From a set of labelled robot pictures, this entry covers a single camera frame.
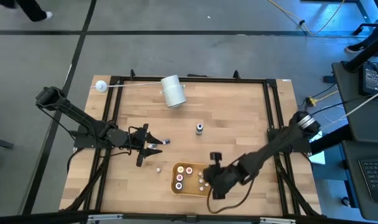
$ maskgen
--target yellow cable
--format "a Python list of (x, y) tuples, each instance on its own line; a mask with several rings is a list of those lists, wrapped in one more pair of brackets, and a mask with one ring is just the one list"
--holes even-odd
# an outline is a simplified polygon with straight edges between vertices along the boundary
[[(282, 7), (280, 7), (278, 4), (276, 4), (276, 3), (273, 2), (272, 0), (268, 0), (268, 2), (270, 2), (270, 3), (272, 3), (273, 5), (275, 5), (276, 7), (278, 7), (278, 8), (279, 8), (281, 11), (283, 11), (284, 13), (290, 14), (290, 15), (296, 17), (298, 20), (302, 21), (302, 19), (299, 18), (297, 15), (295, 15), (295, 14), (292, 13), (292, 12), (288, 12), (288, 11), (286, 11), (285, 9), (283, 9)], [(345, 2), (345, 0), (343, 0), (343, 1), (341, 2), (341, 4), (338, 6), (336, 12), (334, 12), (334, 14), (331, 16), (331, 18), (327, 21), (327, 23), (326, 23), (326, 24), (325, 24), (325, 25), (324, 25), (324, 26), (323, 26), (318, 32), (312, 33), (311, 31), (309, 31), (309, 29), (308, 29), (307, 25), (305, 25), (305, 23), (303, 23), (302, 25), (305, 27), (305, 29), (307, 30), (307, 32), (308, 32), (310, 35), (316, 35), (316, 34), (318, 34), (318, 33), (319, 33), (320, 31), (322, 31), (322, 30), (327, 26), (327, 24), (333, 19), (333, 17), (336, 15), (336, 13), (337, 13), (338, 10), (341, 8), (341, 6), (343, 6), (344, 2)]]
[(315, 100), (316, 100), (316, 102), (319, 102), (319, 101), (324, 100), (324, 99), (326, 99), (327, 97), (329, 97), (329, 96), (331, 96), (331, 95), (333, 95), (333, 94), (336, 94), (336, 93), (338, 93), (338, 90), (337, 90), (337, 91), (334, 91), (334, 92), (332, 92), (332, 93), (329, 93), (329, 94), (327, 94), (326, 96), (324, 96), (324, 97), (322, 97), (322, 98), (320, 98), (320, 99), (315, 99)]

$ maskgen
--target black pants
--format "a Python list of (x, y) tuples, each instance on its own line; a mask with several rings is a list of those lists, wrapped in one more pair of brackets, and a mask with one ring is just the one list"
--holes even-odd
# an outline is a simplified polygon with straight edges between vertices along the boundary
[(41, 7), (37, 4), (35, 0), (0, 0), (0, 4), (15, 9), (16, 3), (22, 8), (26, 13), (27, 17), (33, 22), (41, 21), (47, 18), (47, 14), (41, 10)]

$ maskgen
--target white ball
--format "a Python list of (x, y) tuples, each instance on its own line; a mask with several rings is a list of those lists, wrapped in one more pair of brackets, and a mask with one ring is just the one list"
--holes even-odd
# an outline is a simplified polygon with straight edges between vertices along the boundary
[(108, 84), (103, 80), (99, 80), (95, 83), (95, 88), (98, 92), (103, 93), (108, 89)]

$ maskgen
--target white sneaker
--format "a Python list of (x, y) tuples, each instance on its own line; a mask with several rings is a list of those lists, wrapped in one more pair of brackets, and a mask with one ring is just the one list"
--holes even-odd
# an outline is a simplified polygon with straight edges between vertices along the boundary
[(44, 20), (51, 19), (53, 17), (53, 13), (52, 12), (47, 11), (45, 13), (47, 14), (47, 18), (45, 18)]

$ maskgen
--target small bottle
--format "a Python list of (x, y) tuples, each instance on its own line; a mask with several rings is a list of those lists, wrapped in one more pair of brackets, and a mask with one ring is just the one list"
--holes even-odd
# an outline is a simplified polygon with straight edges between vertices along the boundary
[(193, 173), (193, 169), (191, 167), (187, 168), (187, 174), (190, 175)]
[(184, 171), (183, 166), (178, 167), (177, 171), (178, 171), (178, 173), (180, 173), (180, 174), (183, 173), (183, 171)]
[(177, 175), (177, 181), (182, 181), (183, 180), (183, 175), (182, 174), (178, 174)]
[(196, 126), (196, 134), (197, 135), (201, 135), (201, 134), (203, 134), (203, 125), (202, 124), (197, 124), (197, 126)]
[(182, 183), (176, 183), (176, 184), (175, 184), (175, 188), (176, 188), (177, 190), (181, 190), (181, 189), (182, 189)]

